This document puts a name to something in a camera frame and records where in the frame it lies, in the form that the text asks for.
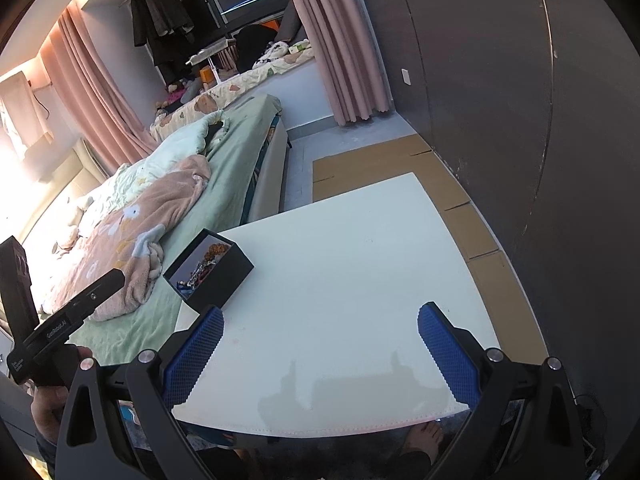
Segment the person's left hand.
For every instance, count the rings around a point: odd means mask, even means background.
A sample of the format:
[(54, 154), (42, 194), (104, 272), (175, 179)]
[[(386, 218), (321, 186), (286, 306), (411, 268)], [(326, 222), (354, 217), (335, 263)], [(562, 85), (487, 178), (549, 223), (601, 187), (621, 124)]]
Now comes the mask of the person's left hand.
[(61, 413), (67, 398), (68, 388), (65, 386), (37, 387), (32, 398), (32, 420), (40, 436), (52, 444), (58, 443)]

